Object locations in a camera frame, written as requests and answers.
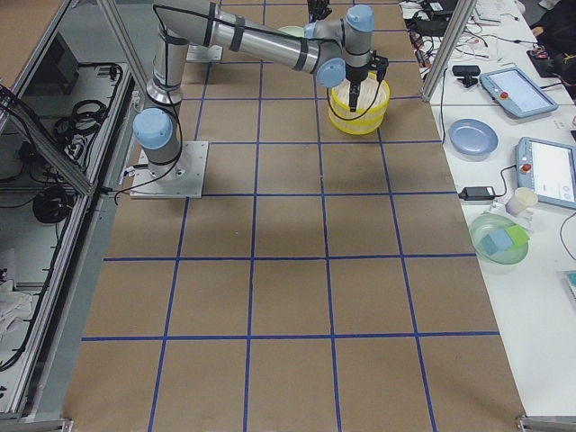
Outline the green sponge block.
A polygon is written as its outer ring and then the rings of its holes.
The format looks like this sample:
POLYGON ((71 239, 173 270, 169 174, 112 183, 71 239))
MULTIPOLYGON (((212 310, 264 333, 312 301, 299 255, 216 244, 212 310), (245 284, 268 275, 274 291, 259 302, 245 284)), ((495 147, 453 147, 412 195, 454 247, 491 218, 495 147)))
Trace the green sponge block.
POLYGON ((504 229, 509 238, 509 248, 523 247, 529 241, 526 230, 520 225, 512 225, 504 229))

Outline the clear green glass bowl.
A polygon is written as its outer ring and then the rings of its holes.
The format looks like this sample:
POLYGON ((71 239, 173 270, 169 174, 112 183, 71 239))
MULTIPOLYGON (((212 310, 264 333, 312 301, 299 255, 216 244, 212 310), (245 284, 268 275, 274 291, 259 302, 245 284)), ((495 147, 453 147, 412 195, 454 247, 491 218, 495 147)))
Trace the clear green glass bowl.
POLYGON ((527 256, 527 231, 507 217, 484 213, 472 222, 469 232, 476 254, 493 263, 515 265, 527 256))

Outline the near teach pendant tablet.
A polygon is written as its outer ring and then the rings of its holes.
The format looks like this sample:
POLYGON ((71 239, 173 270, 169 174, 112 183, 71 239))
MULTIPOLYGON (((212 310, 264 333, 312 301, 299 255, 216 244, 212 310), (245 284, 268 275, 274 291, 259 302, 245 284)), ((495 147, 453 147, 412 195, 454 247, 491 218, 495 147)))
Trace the near teach pendant tablet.
POLYGON ((575 147, 523 137, 515 150, 517 185, 542 203, 575 209, 575 147))

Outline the black power adapter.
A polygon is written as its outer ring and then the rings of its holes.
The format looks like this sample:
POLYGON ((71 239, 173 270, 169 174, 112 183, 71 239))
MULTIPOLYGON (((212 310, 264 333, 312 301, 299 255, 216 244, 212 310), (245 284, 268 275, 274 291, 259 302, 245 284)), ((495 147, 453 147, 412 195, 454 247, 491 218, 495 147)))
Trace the black power adapter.
POLYGON ((458 197, 464 201, 492 201, 497 197, 491 186, 466 186, 458 194, 458 197))

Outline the aluminium frame post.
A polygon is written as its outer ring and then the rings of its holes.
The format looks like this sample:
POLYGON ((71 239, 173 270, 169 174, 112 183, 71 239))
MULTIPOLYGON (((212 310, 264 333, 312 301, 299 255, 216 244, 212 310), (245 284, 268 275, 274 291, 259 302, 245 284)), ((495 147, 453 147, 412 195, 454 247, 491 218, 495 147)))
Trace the aluminium frame post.
POLYGON ((447 25, 444 38, 442 39, 440 47, 436 53, 436 57, 428 71, 427 79, 424 82, 421 91, 421 100, 423 102, 428 103, 431 100, 433 93, 436 91, 437 85, 442 80, 448 60, 450 59, 460 36, 464 32, 469 18, 473 14, 475 5, 475 0, 462 0, 456 5, 452 18, 447 25))

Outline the light green plate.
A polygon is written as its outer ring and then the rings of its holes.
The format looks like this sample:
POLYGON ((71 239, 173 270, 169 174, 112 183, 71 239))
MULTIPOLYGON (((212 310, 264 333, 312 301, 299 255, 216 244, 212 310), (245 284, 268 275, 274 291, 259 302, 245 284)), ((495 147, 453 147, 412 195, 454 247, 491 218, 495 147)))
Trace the light green plate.
POLYGON ((288 25, 278 29, 279 32, 283 32, 295 37, 303 38, 304 29, 301 26, 288 25))

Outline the yellow bamboo steamer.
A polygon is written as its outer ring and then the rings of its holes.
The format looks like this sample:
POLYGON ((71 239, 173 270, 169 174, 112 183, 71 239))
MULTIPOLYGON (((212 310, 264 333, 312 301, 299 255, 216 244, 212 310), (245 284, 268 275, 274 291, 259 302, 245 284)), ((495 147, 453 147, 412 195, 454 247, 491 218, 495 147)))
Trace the yellow bamboo steamer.
MULTIPOLYGON (((345 80, 340 85, 329 90, 329 107, 332 105, 348 106, 348 93, 350 82, 345 80)), ((391 90, 386 80, 381 83, 376 81, 376 74, 370 72, 368 78, 361 83, 361 92, 358 99, 356 113, 364 110, 366 113, 373 107, 386 104, 388 107, 391 90)))
POLYGON ((328 108, 328 118, 338 131, 349 135, 367 135, 382 125, 386 111, 386 104, 373 107, 367 112, 350 112, 345 106, 332 105, 328 108))

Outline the blue sponge block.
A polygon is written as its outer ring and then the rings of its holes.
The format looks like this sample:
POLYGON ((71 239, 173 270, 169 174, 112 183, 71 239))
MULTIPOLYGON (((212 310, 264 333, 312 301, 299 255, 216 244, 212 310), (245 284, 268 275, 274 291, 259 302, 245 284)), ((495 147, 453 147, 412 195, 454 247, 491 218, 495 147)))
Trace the blue sponge block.
POLYGON ((509 238, 504 229, 497 229, 481 238, 478 249, 489 257, 509 250, 509 238))

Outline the black webcam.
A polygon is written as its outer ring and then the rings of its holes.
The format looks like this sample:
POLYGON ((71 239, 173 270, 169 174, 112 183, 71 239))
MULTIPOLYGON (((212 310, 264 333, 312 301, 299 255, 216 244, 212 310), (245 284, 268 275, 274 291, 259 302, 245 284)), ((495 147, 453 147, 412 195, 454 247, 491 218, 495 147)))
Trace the black webcam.
POLYGON ((454 65, 452 72, 465 88, 477 85, 478 76, 481 74, 480 68, 476 65, 454 65))

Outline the far teach pendant tablet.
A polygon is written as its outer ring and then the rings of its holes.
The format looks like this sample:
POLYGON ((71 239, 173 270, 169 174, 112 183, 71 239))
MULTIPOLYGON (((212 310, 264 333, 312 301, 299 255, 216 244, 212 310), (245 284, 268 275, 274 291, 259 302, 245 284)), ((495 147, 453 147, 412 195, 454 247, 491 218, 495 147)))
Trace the far teach pendant tablet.
POLYGON ((483 73, 482 88, 505 112, 519 119, 551 113, 558 104, 518 67, 483 73))

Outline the paper cup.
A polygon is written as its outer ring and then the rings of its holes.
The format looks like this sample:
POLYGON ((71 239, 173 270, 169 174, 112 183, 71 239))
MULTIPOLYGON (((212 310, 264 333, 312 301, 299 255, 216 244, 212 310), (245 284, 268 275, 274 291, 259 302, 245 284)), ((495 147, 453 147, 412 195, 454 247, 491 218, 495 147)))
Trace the paper cup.
POLYGON ((509 197, 505 204, 505 210, 508 214, 517 216, 537 203, 538 195, 533 190, 527 187, 519 187, 509 197))

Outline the blue plate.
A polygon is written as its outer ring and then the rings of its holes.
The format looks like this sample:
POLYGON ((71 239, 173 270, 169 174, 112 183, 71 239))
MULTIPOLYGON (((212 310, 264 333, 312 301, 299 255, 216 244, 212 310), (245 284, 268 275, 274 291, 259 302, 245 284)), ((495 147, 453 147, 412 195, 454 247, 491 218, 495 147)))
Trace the blue plate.
POLYGON ((475 119, 454 121, 449 127, 448 137, 452 151, 459 158, 473 162, 485 160, 499 145, 494 129, 475 119))

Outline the white cloth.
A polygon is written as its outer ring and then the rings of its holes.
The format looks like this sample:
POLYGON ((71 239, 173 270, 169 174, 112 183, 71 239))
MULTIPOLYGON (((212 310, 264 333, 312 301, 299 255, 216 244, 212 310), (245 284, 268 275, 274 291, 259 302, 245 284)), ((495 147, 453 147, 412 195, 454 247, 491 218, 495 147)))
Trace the white cloth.
POLYGON ((1 253, 1 338, 19 329, 32 315, 32 296, 16 290, 15 251, 1 253))

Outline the teach pendant tablet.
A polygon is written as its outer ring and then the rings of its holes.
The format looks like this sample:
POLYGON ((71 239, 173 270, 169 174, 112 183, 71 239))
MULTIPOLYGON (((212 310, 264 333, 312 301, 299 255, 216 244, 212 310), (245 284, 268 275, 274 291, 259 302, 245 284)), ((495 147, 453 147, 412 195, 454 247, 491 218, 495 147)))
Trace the teach pendant tablet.
POLYGON ((518 67, 483 73, 482 88, 505 112, 519 119, 551 113, 558 104, 518 67))
POLYGON ((575 209, 575 147, 523 137, 515 150, 517 185, 542 203, 575 209))

